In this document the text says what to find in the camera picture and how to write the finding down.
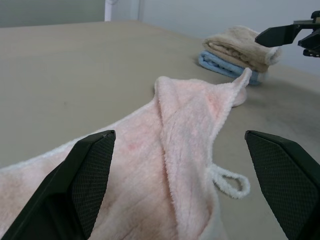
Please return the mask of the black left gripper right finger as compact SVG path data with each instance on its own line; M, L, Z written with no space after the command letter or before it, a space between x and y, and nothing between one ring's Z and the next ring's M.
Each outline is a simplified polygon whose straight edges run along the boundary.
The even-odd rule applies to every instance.
M261 192L288 240L320 240L320 164L298 143L248 130Z

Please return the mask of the white door frame post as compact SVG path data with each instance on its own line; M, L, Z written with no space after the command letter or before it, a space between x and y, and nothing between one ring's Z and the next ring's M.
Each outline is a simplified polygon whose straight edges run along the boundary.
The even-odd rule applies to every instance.
M104 21L142 21L145 0L105 0Z

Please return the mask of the pink fluffy towel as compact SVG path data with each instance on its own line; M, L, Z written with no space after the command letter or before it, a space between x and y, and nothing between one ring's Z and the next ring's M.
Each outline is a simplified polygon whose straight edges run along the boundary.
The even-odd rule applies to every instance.
M213 143L252 72L231 83L159 77L151 102L113 123L112 161L89 240L228 240L217 190L249 180L213 163Z

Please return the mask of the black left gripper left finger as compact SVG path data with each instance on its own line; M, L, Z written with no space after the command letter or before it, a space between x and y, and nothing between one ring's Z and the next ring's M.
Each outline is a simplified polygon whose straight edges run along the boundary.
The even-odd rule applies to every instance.
M88 240L106 193L115 140L114 130L79 140L1 240Z

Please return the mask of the light blue folded towel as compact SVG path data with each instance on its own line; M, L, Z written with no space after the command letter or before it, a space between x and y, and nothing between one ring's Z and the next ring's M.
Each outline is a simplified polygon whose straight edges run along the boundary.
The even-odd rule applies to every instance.
M245 70L245 67L241 67L231 62L228 62L206 50L200 52L198 56L198 64L207 70L213 71L215 73L218 73L233 79L238 78ZM264 82L267 78L268 78L268 72L258 72L258 71L252 70L252 74L249 79L249 84L259 85L262 82Z

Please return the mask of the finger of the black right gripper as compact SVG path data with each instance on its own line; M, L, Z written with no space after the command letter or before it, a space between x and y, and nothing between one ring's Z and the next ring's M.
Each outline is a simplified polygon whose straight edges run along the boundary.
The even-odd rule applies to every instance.
M270 27L261 32L255 42L264 47L279 47L292 44L301 31L301 27L296 24Z

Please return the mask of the beige folded towel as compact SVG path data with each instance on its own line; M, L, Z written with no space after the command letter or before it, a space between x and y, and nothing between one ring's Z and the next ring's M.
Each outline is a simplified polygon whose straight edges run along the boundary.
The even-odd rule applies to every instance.
M260 33L246 26L233 26L204 39L204 49L234 65L265 73L277 64L282 49L265 47L255 42Z

